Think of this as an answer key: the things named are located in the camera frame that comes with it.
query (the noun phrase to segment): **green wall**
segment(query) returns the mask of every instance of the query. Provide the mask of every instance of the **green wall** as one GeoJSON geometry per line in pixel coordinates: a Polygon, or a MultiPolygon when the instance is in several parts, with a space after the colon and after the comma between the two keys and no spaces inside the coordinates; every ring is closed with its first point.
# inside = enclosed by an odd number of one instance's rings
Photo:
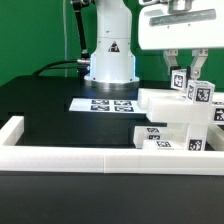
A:
{"type": "MultiPolygon", "coordinates": [[[[142,51],[138,45],[138,0],[125,0],[133,13],[132,52],[136,55],[136,73],[143,80],[168,80],[162,51],[142,51]]],[[[5,0],[0,6],[0,85],[20,75],[30,75],[38,68],[64,59],[63,0],[5,0]]],[[[83,10],[87,45],[90,52],[96,46],[96,8],[83,10]]],[[[74,12],[67,1],[69,58],[80,55],[74,12]]],[[[224,86],[224,50],[210,50],[202,70],[203,80],[224,86]]],[[[191,51],[180,51],[179,64],[191,64],[191,51]]],[[[63,76],[62,71],[45,75],[63,76]]],[[[75,76],[75,70],[69,76],[75,76]]]]}

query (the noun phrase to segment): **black tabletop surface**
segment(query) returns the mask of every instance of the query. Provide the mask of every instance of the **black tabletop surface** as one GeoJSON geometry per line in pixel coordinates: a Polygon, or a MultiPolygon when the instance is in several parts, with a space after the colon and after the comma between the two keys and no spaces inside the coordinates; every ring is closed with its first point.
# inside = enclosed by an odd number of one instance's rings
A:
{"type": "MultiPolygon", "coordinates": [[[[18,145],[134,148],[134,126],[150,124],[143,114],[69,112],[74,97],[136,100],[137,90],[18,77],[0,88],[0,125],[24,115],[18,145]]],[[[220,176],[0,172],[0,223],[222,224],[223,189],[220,176]]]]}

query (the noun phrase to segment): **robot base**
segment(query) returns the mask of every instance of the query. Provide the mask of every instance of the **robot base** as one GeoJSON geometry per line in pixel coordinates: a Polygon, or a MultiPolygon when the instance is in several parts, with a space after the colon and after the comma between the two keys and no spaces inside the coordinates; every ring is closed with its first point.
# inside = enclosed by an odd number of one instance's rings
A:
{"type": "Polygon", "coordinates": [[[91,86],[99,89],[107,90],[128,90],[128,89],[137,89],[139,87],[139,78],[127,83],[108,83],[108,82],[98,82],[95,80],[89,79],[88,76],[84,78],[84,84],[86,86],[91,86]]]}

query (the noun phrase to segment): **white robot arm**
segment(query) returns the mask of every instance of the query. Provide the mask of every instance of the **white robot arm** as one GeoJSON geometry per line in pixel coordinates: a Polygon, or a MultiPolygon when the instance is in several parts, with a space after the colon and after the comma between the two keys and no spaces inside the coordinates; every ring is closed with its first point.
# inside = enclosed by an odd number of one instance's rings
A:
{"type": "Polygon", "coordinates": [[[97,49],[91,55],[90,72],[84,77],[85,84],[116,90],[137,88],[139,79],[135,76],[135,57],[130,50],[130,10],[123,0],[72,0],[76,12],[91,2],[97,8],[97,49]]]}

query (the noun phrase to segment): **warning label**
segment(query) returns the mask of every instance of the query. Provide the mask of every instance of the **warning label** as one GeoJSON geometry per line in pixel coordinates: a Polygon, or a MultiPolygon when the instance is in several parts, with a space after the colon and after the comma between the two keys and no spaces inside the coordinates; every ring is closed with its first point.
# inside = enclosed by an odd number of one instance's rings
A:
{"type": "Polygon", "coordinates": [[[116,52],[116,53],[120,52],[119,47],[118,47],[116,41],[114,41],[114,43],[110,47],[109,52],[116,52]]]}

